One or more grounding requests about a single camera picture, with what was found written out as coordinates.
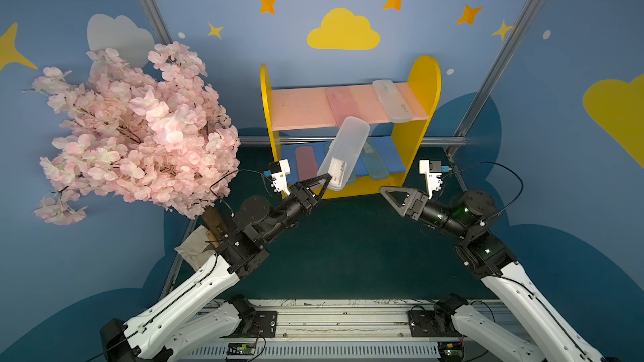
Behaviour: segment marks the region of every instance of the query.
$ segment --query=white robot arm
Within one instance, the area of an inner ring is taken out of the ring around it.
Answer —
[[[215,254],[192,277],[140,315],[128,321],[114,319],[102,328],[108,361],[172,362],[210,338],[249,333],[254,309],[243,298],[193,316],[266,260],[265,246],[318,206],[329,181],[330,175],[325,174],[297,182],[277,207],[260,196],[246,199],[233,218],[235,227],[213,247]],[[320,183],[322,189],[316,195],[312,188]]]
[[[487,193],[469,190],[455,207],[431,200],[418,189],[383,186],[380,193],[402,217],[455,237],[455,251],[463,265],[507,305],[536,344],[483,318],[455,294],[437,304],[432,314],[435,326],[453,328],[472,338],[503,362],[618,361],[603,357],[568,324],[528,278],[514,254],[489,231],[499,213]],[[396,200],[400,197],[394,193],[404,194],[404,201]]]

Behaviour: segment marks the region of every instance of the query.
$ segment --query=artificial cherry blossom tree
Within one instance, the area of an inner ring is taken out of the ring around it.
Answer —
[[[90,192],[114,193],[126,202],[151,201],[196,218],[216,199],[228,196],[236,170],[237,129],[230,124],[219,95],[210,84],[197,53],[175,42],[155,45],[148,59],[161,70],[157,82],[131,68],[114,49],[87,52],[101,68],[87,85],[70,85],[55,67],[46,67],[33,84],[49,97],[55,113],[68,112],[60,127],[71,135],[54,139],[60,149],[40,165],[54,192],[34,214],[67,225],[85,218],[85,207],[69,201]]]

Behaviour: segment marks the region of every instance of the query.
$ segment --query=pink pencil case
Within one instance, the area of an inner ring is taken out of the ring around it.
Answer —
[[[337,127],[342,127],[342,123],[349,116],[360,117],[358,104],[351,96],[348,87],[328,87],[326,89],[326,99],[331,105],[331,112],[333,112]]]
[[[318,163],[311,146],[301,146],[295,149],[295,162],[298,164],[300,181],[318,176]]]

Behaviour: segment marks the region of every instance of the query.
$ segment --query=black cable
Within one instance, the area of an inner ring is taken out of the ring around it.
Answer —
[[[219,202],[220,202],[220,203],[225,204],[225,205],[226,205],[226,207],[228,207],[228,209],[230,210],[230,216],[231,216],[231,217],[234,217],[234,216],[235,216],[235,212],[232,210],[232,207],[230,207],[230,205],[226,202],[226,200],[224,200],[224,199],[220,198],[220,199],[219,199]]]
[[[424,236],[424,237],[429,237],[429,238],[431,238],[431,236],[429,236],[429,235],[427,235],[425,232],[423,232],[423,227],[424,227],[424,225],[421,225],[421,227],[419,228],[419,229],[420,229],[420,231],[421,231],[421,234],[423,234],[423,236]]]
[[[536,299],[536,300],[537,300],[537,302],[541,303],[541,306],[543,306],[543,308],[545,309],[545,311],[546,311],[546,312],[548,312],[548,314],[550,315],[550,317],[552,317],[552,319],[554,320],[554,322],[555,322],[555,323],[557,323],[557,325],[559,326],[559,328],[561,329],[561,331],[563,331],[563,333],[564,333],[565,335],[567,335],[568,339],[570,339],[570,341],[572,341],[572,342],[573,342],[573,344],[575,345],[575,348],[577,348],[577,349],[578,349],[578,350],[579,350],[579,351],[580,351],[584,356],[587,356],[586,351],[584,351],[584,350],[583,350],[583,349],[582,349],[582,348],[577,344],[577,342],[575,342],[575,341],[573,340],[573,337],[572,337],[570,334],[568,334],[568,332],[566,331],[566,329],[564,328],[564,326],[562,326],[562,325],[561,325],[561,323],[559,323],[559,320],[557,320],[557,318],[555,318],[555,317],[554,317],[554,315],[552,314],[552,312],[550,311],[550,309],[548,309],[548,308],[547,308],[547,306],[545,306],[545,304],[541,301],[541,299],[539,299],[539,297],[537,297],[537,295],[535,295],[535,293],[534,293],[534,292],[530,291],[530,290],[528,289],[528,287],[527,287],[527,286],[523,285],[523,284],[522,284],[522,283],[520,283],[519,281],[513,280],[512,278],[508,278],[508,277],[504,277],[504,276],[500,276],[500,275],[494,275],[493,277],[503,278],[504,280],[511,281],[511,282],[514,282],[515,284],[518,284],[518,285],[522,286],[522,287],[523,287],[523,288],[524,288],[524,289],[525,289],[525,290],[526,290],[526,291],[527,291],[527,292],[528,292],[528,293],[529,293],[529,294],[530,294],[534,299]]]
[[[210,192],[211,192],[213,195],[217,196],[217,195],[213,192],[213,186],[217,185],[217,183],[221,182],[222,180],[224,180],[224,178],[228,177],[229,175],[232,175],[233,173],[240,172],[240,171],[259,173],[259,174],[262,176],[262,178],[264,178],[264,179],[266,179],[267,181],[269,181],[269,183],[270,183],[270,184],[273,184],[273,181],[271,181],[271,180],[268,178],[268,176],[264,175],[264,174],[263,174],[263,173],[261,173],[261,172],[253,171],[253,170],[237,169],[237,170],[230,171],[230,172],[226,173],[224,176],[222,176],[222,177],[221,177],[221,179],[219,179],[218,181],[216,181],[215,183],[213,183],[212,185],[210,185]]]
[[[475,360],[475,359],[478,359],[478,358],[482,357],[483,355],[486,355],[488,352],[489,352],[489,351],[488,351],[488,350],[486,350],[485,352],[483,352],[483,353],[482,353],[482,354],[480,354],[479,356],[475,356],[474,358],[472,358],[472,359],[468,359],[467,361],[463,361],[463,362],[471,362],[471,361],[473,361],[473,360]]]
[[[510,171],[510,173],[512,173],[512,174],[513,174],[513,175],[514,175],[514,176],[519,180],[519,183],[521,184],[521,189],[519,190],[519,193],[517,194],[517,196],[516,196],[516,197],[514,197],[514,198],[512,199],[512,201],[511,201],[511,202],[509,202],[509,203],[508,203],[505,207],[503,207],[501,210],[499,210],[499,211],[497,211],[496,213],[492,214],[490,217],[487,217],[486,219],[484,219],[484,220],[483,220],[483,222],[485,222],[485,221],[487,221],[487,220],[489,220],[489,219],[492,219],[492,218],[496,217],[496,216],[497,216],[497,215],[499,215],[500,213],[504,212],[506,208],[508,208],[512,203],[514,203],[514,202],[519,198],[519,196],[521,196],[521,193],[523,193],[524,183],[523,183],[523,180],[519,177],[519,175],[518,175],[516,172],[512,171],[510,168],[508,168],[507,166],[505,166],[505,165],[503,165],[503,164],[495,163],[495,162],[493,162],[493,161],[481,161],[481,162],[476,163],[476,164],[474,164],[474,165],[472,165],[472,166],[468,166],[467,168],[465,168],[465,169],[463,169],[463,170],[458,170],[458,171],[456,171],[456,172],[450,172],[450,173],[446,174],[443,178],[441,178],[441,180],[444,180],[444,178],[450,177],[450,176],[454,175],[455,173],[465,172],[466,170],[469,170],[470,168],[474,168],[475,166],[478,166],[478,165],[481,165],[481,164],[494,164],[494,165],[499,165],[501,168],[505,168],[506,170]]]
[[[266,187],[266,180],[262,179],[262,185],[264,186],[264,190],[269,194],[270,197],[273,197],[275,195],[275,191],[269,191],[269,189]]]
[[[492,312],[492,308],[490,308],[490,306],[487,303],[485,303],[485,302],[483,302],[481,300],[472,301],[472,302],[470,302],[470,305],[472,305],[472,304],[474,304],[476,302],[483,303],[485,305],[485,307],[487,307],[487,309],[489,310],[489,313],[492,315],[492,320],[494,320],[494,322],[496,323],[496,319],[494,318],[494,313]]]
[[[129,336],[125,337],[123,340],[120,340],[119,342],[117,342],[116,344],[112,345],[112,346],[111,346],[111,347],[109,347],[108,349],[104,350],[104,351],[103,351],[103,352],[101,352],[100,354],[98,354],[98,355],[96,355],[96,356],[93,356],[93,357],[91,357],[91,358],[89,358],[89,359],[85,360],[84,362],[90,362],[90,361],[93,361],[94,359],[98,358],[99,356],[107,354],[109,351],[111,351],[111,350],[113,350],[114,348],[118,347],[119,345],[123,344],[123,342],[128,341],[130,338],[132,338],[132,336],[133,336],[134,334],[137,334],[137,333],[138,333],[138,331],[134,331],[132,334],[130,334]]]
[[[209,276],[210,274],[212,274],[212,273],[213,273],[213,271],[214,271],[214,269],[217,267],[217,262],[219,261],[219,255],[217,254],[217,248],[216,248],[216,247],[215,247],[215,249],[214,249],[214,256],[215,256],[215,259],[214,259],[214,266],[213,266],[213,268],[208,272],[208,274],[206,274],[202,279],[200,279],[200,280],[198,281],[198,283],[199,283],[199,284],[201,284],[201,281],[204,281],[206,278],[208,278],[208,276]],[[196,286],[197,286],[196,284],[193,284],[192,286],[190,286],[190,287],[189,287],[188,289],[186,289],[186,290],[185,290],[181,295],[177,296],[177,297],[176,297],[172,302],[170,302],[170,304],[168,304],[168,306],[166,306],[165,308],[161,309],[161,311],[159,311],[159,313],[157,313],[157,314],[156,314],[156,315],[154,315],[150,320],[148,320],[146,323],[144,323],[144,324],[143,324],[144,331],[145,331],[145,327],[146,327],[147,325],[149,325],[150,323],[152,323],[152,321],[154,321],[154,319],[156,319],[160,314],[162,314],[162,313],[163,313],[163,312],[165,312],[169,307],[171,307],[172,305],[174,305],[174,302],[176,302],[176,301],[180,300],[180,299],[181,299],[181,297],[182,297],[183,295],[187,294],[187,293],[188,293],[192,288],[194,288],[194,287],[196,287]]]
[[[262,355],[262,354],[264,353],[264,350],[266,349],[266,338],[264,338],[264,336],[262,336],[262,334],[260,334],[260,333],[258,333],[258,334],[259,334],[259,336],[260,336],[260,337],[262,337],[262,340],[264,340],[264,347],[262,348],[262,350],[260,351],[260,353],[259,353],[259,354],[257,354],[257,355],[255,355],[254,357],[250,358],[250,359],[248,360],[248,362],[251,362],[251,361],[252,361],[252,360],[254,360],[255,358],[258,358],[260,355]]]

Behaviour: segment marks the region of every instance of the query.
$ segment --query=white cloud decal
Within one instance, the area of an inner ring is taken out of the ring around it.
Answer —
[[[143,67],[148,62],[148,52],[155,46],[152,34],[138,28],[126,16],[111,18],[105,14],[94,14],[87,24],[87,43],[91,51],[114,48],[118,55],[132,67]]]

